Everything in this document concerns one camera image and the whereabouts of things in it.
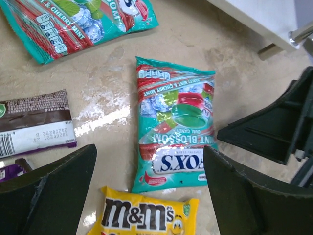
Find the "yellow M&M's bag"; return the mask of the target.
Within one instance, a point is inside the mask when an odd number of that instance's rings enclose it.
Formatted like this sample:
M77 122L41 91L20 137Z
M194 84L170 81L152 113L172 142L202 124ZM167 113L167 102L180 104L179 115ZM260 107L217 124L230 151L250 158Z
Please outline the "yellow M&M's bag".
M199 200L171 201L101 188L101 215L90 235L193 235Z

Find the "purple M&M's bag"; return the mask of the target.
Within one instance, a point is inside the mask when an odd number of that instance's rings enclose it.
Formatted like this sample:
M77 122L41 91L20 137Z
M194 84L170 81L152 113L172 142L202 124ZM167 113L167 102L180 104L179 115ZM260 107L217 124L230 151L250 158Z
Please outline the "purple M&M's bag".
M16 159L13 164L4 166L0 169L0 182L17 178L35 169L34 164L30 160L24 158Z

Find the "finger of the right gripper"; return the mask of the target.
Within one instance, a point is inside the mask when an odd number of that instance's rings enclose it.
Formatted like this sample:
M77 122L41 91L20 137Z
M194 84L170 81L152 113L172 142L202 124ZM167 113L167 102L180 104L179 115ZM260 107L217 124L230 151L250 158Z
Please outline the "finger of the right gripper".
M296 150L312 156L313 68L269 106L220 129L217 138L283 165Z

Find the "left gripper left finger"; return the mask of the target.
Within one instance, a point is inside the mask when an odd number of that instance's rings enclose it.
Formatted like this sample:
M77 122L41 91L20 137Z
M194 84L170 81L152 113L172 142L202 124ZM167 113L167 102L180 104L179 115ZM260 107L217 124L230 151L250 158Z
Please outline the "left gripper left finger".
M76 234L97 158L86 145L0 185L2 235Z

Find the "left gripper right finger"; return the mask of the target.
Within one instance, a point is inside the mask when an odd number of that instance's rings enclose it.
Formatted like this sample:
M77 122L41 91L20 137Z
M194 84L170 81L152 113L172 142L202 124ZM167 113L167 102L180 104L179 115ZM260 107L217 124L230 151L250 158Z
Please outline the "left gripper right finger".
M313 172L286 183L206 146L205 174L222 235L311 235Z

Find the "Fox's mint blossom candy bag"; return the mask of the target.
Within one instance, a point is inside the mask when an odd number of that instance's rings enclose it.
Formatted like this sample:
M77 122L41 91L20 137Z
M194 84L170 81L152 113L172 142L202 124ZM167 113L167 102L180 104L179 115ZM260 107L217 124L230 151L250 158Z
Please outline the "Fox's mint blossom candy bag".
M136 58L138 165L133 193L207 185L203 149L218 148L215 74Z

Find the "brown chocolate bar wrapper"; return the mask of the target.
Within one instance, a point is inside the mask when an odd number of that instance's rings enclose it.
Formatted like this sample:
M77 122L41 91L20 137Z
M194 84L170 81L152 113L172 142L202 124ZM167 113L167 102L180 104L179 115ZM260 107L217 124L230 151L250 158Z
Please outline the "brown chocolate bar wrapper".
M77 146L66 90L0 103L0 156Z

